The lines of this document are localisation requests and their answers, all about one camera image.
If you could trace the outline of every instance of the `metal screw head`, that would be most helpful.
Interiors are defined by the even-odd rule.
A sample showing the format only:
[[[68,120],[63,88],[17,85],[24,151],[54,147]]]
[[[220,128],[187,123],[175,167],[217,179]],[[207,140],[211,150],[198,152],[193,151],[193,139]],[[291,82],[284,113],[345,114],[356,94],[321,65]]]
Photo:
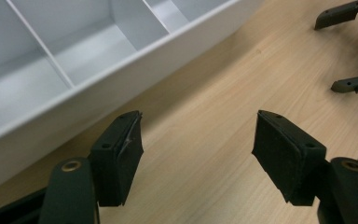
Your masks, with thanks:
[[[347,168],[348,170],[358,172],[358,162],[356,161],[342,161],[341,165]]]
[[[66,164],[64,164],[61,169],[64,172],[72,172],[80,168],[81,162],[80,161],[68,161]]]

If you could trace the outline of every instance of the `white plastic tray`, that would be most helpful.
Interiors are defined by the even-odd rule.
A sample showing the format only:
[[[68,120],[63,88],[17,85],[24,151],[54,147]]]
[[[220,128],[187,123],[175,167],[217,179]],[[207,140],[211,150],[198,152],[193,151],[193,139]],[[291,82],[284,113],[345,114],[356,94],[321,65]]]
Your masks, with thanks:
[[[0,0],[0,184],[236,31],[260,0]]]

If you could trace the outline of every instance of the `wood grain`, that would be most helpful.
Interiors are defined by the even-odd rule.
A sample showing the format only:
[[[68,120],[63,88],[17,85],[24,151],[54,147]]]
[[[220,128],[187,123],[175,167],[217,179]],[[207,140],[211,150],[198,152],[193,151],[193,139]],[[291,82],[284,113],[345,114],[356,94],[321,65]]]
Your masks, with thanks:
[[[313,30],[344,3],[265,1],[234,35],[1,186],[0,206],[46,186],[56,163],[87,156],[116,116],[138,109],[145,154],[126,205],[101,208],[103,224],[318,223],[318,203],[286,204],[251,151],[264,109],[326,145],[328,160],[358,158],[358,94],[329,90],[358,76],[358,17]]]

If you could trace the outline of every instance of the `tray compartment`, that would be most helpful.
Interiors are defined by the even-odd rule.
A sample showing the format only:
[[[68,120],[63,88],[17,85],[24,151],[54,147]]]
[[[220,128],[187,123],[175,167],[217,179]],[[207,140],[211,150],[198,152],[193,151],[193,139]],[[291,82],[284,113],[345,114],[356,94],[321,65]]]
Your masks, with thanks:
[[[174,32],[196,18],[229,0],[144,0],[156,17],[170,32]]]
[[[0,1],[0,128],[67,90],[51,59]]]
[[[75,84],[168,34],[141,0],[12,3]]]

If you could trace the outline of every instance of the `wooden table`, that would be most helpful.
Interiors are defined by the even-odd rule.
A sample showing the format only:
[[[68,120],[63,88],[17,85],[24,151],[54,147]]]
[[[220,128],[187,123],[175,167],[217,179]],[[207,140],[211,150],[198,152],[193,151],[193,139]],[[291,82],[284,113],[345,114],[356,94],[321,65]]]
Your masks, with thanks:
[[[145,154],[126,205],[100,209],[103,224],[318,223],[318,202],[286,204],[251,151],[263,109],[326,145],[328,160],[358,158],[358,94],[329,90],[358,76],[358,18],[313,30],[344,3],[266,0],[237,33],[6,182],[0,206],[46,186],[56,163],[87,156],[115,117],[137,109]]]

